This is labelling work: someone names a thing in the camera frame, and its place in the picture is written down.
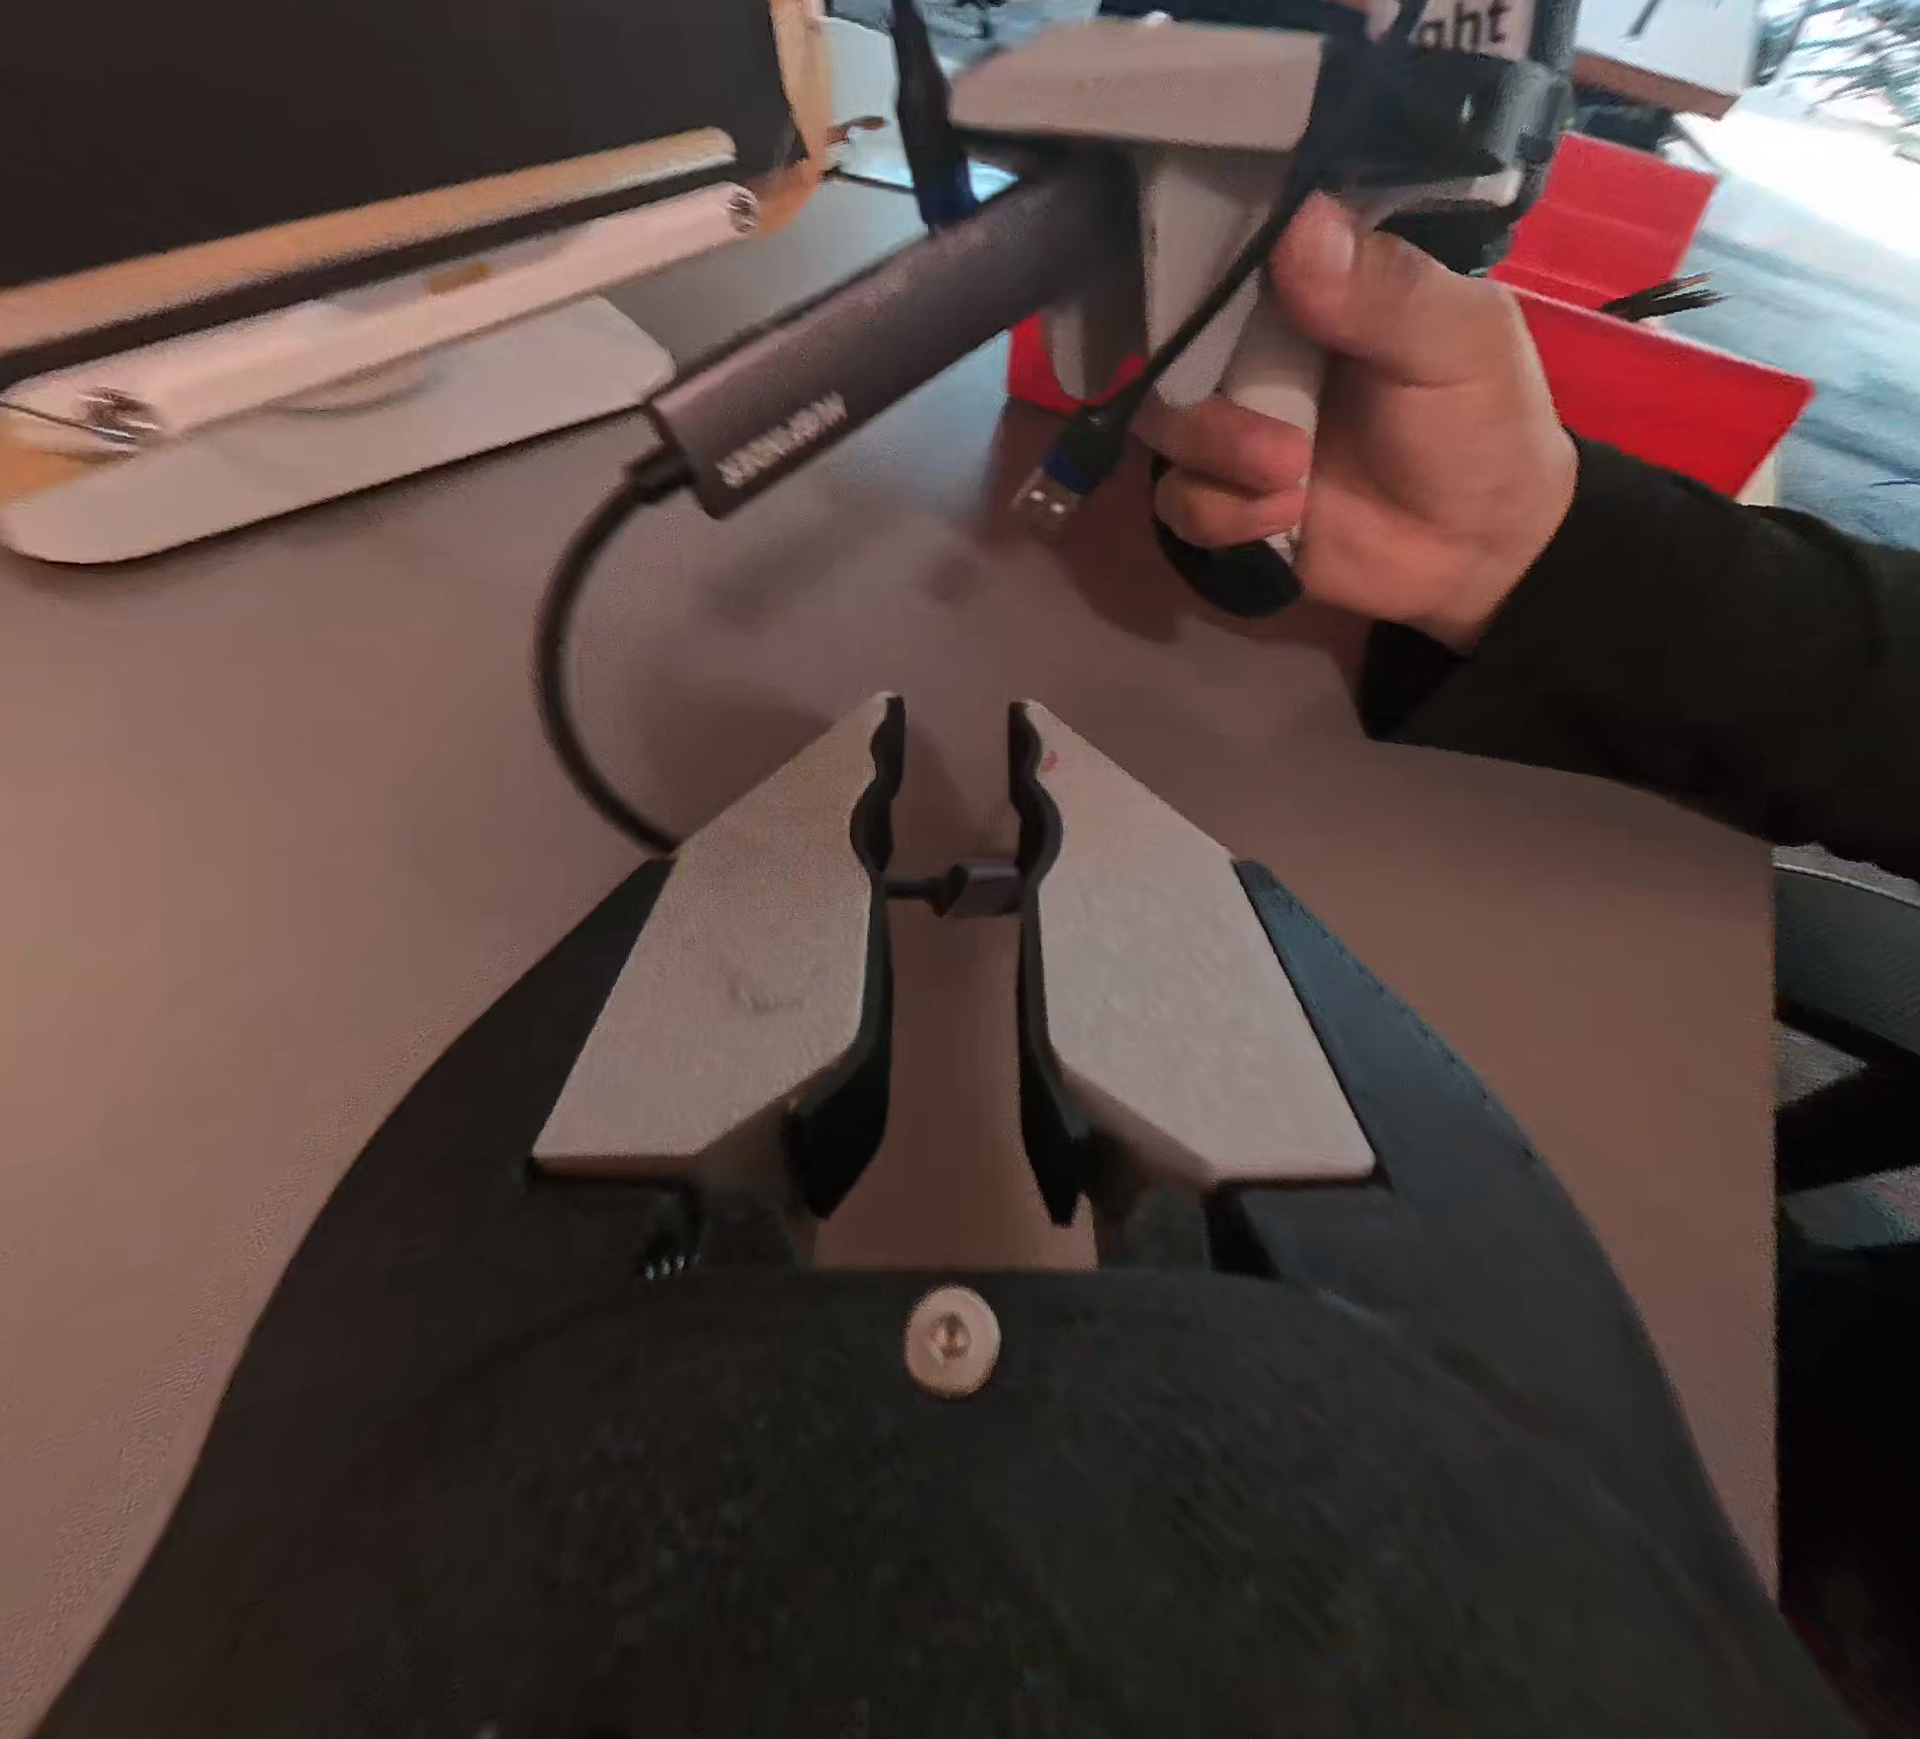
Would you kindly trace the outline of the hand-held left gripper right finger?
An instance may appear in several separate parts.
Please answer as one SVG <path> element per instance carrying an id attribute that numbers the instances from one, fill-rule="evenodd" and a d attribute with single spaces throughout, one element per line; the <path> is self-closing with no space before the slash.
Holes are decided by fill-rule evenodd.
<path id="1" fill-rule="evenodd" d="M 1021 1147 L 1045 1213 L 1372 1180 L 1377 1153 L 1232 854 L 1010 705 Z"/>

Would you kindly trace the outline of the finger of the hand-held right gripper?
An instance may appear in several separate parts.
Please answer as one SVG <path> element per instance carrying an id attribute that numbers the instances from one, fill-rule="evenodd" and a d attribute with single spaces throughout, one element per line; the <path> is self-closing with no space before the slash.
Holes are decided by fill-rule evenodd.
<path id="1" fill-rule="evenodd" d="M 949 113 L 975 135 L 1234 149 L 1297 148 L 1324 46 L 1299 30 L 1085 19 L 1047 23 L 961 72 Z"/>

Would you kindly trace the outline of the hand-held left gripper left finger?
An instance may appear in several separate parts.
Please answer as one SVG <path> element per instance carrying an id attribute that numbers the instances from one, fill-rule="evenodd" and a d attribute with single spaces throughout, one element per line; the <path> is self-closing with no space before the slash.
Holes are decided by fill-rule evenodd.
<path id="1" fill-rule="evenodd" d="M 872 697 L 643 866 L 658 892 L 533 1142 L 540 1173 L 832 1218 L 892 1094 L 905 703 Z"/>

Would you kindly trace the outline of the red plastic bin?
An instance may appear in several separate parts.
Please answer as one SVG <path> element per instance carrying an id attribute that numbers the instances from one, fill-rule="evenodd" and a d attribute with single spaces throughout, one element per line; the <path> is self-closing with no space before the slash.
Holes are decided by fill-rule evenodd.
<path id="1" fill-rule="evenodd" d="M 1014 329 L 1008 396 L 1059 415 L 1117 400 L 1148 361 L 1141 165 L 1178 177 L 1165 221 L 1175 238 L 1160 279 L 1197 275 L 1226 244 L 1234 192 L 1253 163 L 1282 155 L 1117 146 L 1133 171 L 1133 255 L 1120 277 L 1065 309 Z M 1508 289 L 1532 338 L 1561 424 L 1607 448 L 1734 495 L 1805 407 L 1812 382 L 1756 361 L 1688 349 L 1605 301 L 1630 297 L 1624 272 L 1674 272 L 1707 203 L 1704 173 L 1643 153 L 1569 135 L 1558 142 L 1543 196 L 1518 221 L 1520 279 L 1504 255 L 1490 279 Z"/>

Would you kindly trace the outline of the person's right forearm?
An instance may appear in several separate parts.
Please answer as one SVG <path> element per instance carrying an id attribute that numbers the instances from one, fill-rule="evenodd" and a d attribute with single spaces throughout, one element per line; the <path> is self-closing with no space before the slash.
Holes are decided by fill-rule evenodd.
<path id="1" fill-rule="evenodd" d="M 1472 647 L 1377 622 L 1377 743 L 1659 794 L 1917 876 L 1917 556 L 1577 437 L 1572 505 Z"/>

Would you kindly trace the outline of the person's right hand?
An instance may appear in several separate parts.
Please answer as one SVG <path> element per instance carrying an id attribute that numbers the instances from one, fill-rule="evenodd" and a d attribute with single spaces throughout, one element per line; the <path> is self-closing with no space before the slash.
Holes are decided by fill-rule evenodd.
<path id="1" fill-rule="evenodd" d="M 1220 552 L 1292 534 L 1309 595 L 1472 654 L 1572 508 L 1579 456 L 1516 297 L 1309 196 L 1275 304 L 1324 355 L 1312 433 L 1207 398 L 1143 403 L 1157 515 Z"/>

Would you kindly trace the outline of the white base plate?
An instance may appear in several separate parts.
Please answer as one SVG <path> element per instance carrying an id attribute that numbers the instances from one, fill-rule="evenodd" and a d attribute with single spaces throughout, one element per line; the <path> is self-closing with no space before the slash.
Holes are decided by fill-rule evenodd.
<path id="1" fill-rule="evenodd" d="M 671 355 L 593 297 L 424 358 L 377 403 L 278 405 L 159 452 L 82 464 L 3 512 L 5 548 L 129 565 L 640 407 Z"/>

